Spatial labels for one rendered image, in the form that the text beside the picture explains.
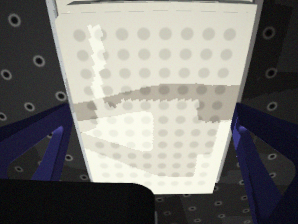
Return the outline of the dark grey perforated base plate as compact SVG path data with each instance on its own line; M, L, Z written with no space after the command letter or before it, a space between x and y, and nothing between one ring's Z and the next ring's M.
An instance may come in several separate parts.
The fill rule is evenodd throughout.
M62 103L69 100L46 0L0 0L0 127ZM298 124L298 0L263 0L240 103ZM71 116L60 181L90 182ZM283 196L294 164L250 134ZM8 178L31 180L52 135L11 162ZM233 136L213 193L154 195L158 224L253 224Z

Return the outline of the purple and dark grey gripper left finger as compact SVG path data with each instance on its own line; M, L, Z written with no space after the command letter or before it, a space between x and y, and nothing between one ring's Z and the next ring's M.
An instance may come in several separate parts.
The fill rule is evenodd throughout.
M0 127L0 178L9 179L9 164L54 131L31 180L60 181L72 124L69 105L62 103Z

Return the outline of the white well plate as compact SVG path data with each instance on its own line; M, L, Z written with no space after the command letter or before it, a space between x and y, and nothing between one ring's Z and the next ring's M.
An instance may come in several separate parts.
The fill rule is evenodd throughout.
M249 49L252 0L56 0L93 182L212 193Z

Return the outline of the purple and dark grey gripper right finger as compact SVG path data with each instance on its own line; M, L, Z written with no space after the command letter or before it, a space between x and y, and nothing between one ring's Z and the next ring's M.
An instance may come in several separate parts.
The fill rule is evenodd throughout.
M253 224L298 224L298 124L236 102L230 126ZM283 196L249 131L293 162L295 177Z

